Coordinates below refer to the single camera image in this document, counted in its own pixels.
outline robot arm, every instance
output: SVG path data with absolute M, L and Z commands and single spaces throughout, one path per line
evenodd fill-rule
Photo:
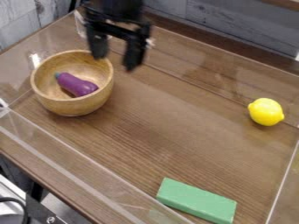
M 125 41 L 122 65 L 132 71 L 142 64 L 150 23 L 142 18 L 142 0 L 97 0 L 97 5 L 89 3 L 85 8 L 88 46 L 94 59 L 108 55 L 108 35 Z M 134 24 L 130 31 L 113 23 Z

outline gray wall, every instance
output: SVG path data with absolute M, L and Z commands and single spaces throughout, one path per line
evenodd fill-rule
M 299 12 L 257 0 L 145 0 L 156 13 L 293 57 Z
M 69 6 L 70 0 L 0 0 L 0 51 L 64 16 Z

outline wooden bowl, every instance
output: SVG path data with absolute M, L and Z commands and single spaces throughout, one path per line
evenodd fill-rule
M 73 98 L 60 87 L 54 74 L 66 72 L 92 81 L 98 90 Z M 61 116 L 82 116 L 98 109 L 110 95 L 113 68 L 108 59 L 93 60 L 88 51 L 74 50 L 50 56 L 32 72 L 32 89 L 41 105 Z

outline lemon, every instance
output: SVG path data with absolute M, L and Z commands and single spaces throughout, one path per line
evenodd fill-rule
M 271 99 L 255 100 L 247 109 L 252 120 L 264 126 L 273 126 L 285 119 L 280 104 Z

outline green block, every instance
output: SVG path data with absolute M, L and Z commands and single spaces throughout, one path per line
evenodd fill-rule
M 233 221 L 236 201 L 169 178 L 162 179 L 156 199 L 168 207 L 213 223 L 231 224 Z

